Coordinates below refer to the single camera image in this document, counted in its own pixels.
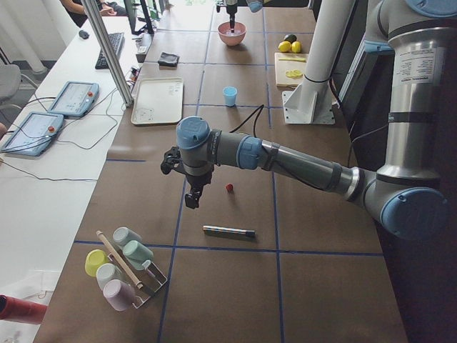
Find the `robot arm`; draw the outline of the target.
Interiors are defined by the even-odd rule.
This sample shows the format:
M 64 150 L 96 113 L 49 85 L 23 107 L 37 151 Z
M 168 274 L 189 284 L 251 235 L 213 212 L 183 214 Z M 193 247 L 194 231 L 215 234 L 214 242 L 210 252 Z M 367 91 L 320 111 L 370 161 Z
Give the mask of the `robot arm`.
M 236 24 L 236 13 L 238 11 L 238 0 L 220 0 L 215 1 L 216 11 L 219 13 L 221 8 L 226 9 L 226 13 L 229 15 L 229 27 L 231 33 L 235 31 Z M 263 8 L 263 1 L 246 1 L 247 7 L 252 13 L 256 13 Z
M 446 226 L 448 201 L 433 169 L 436 104 L 446 53 L 456 37 L 454 1 L 370 1 L 365 49 L 395 55 L 384 165 L 344 167 L 263 139 L 211 129 L 197 116 L 176 127 L 176 146 L 161 171 L 183 174 L 186 206 L 195 209 L 217 165 L 261 168 L 315 189 L 341 194 L 388 232 L 422 239 Z

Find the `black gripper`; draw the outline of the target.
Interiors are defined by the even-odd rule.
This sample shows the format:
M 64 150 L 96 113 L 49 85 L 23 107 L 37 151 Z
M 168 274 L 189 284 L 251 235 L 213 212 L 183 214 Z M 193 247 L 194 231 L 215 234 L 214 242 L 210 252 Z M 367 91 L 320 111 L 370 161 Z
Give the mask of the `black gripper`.
M 184 149 L 171 147 L 164 153 L 161 172 L 165 175 L 171 171 L 183 174 L 191 186 L 190 193 L 185 194 L 185 204 L 188 208 L 199 208 L 199 199 L 204 186 L 211 183 L 214 166 L 207 161 L 203 147 Z
M 219 13 L 221 8 L 226 9 L 226 13 L 230 15 L 230 30 L 233 31 L 235 28 L 236 23 L 236 15 L 238 8 L 238 1 L 237 0 L 216 0 L 216 11 Z

